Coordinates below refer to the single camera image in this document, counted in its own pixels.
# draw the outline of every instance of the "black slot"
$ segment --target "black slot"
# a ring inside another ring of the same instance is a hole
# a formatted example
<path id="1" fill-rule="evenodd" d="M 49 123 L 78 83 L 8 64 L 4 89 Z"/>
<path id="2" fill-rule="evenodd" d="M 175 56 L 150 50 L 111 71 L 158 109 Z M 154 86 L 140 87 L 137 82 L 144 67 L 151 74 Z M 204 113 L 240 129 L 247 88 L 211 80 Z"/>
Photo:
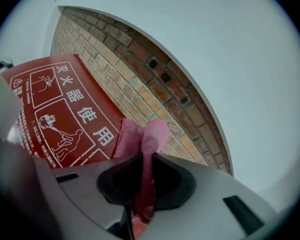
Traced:
<path id="1" fill-rule="evenodd" d="M 67 181 L 70 181 L 70 180 L 73 180 L 76 178 L 79 178 L 78 174 L 70 173 L 67 175 L 62 175 L 62 176 L 56 177 L 55 179 L 58 183 L 61 183 L 61 182 L 67 182 Z"/>
<path id="2" fill-rule="evenodd" d="M 257 215 L 238 196 L 230 196 L 224 198 L 223 201 L 247 235 L 252 234 L 264 225 Z"/>

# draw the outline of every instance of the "pink towel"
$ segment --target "pink towel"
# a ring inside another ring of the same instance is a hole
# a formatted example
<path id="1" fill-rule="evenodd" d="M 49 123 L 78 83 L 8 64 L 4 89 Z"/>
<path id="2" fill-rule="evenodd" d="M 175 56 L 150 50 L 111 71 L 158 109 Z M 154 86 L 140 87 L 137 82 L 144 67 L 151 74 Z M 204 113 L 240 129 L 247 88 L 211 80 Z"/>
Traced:
<path id="1" fill-rule="evenodd" d="M 138 227 L 133 228 L 135 237 L 145 229 L 145 225 L 153 216 L 155 185 L 152 179 L 152 154 L 163 149 L 169 135 L 169 127 L 162 120 L 152 120 L 143 128 L 127 118 L 122 119 L 114 158 L 143 153 L 140 193 L 135 194 L 132 205 L 132 224 Z"/>

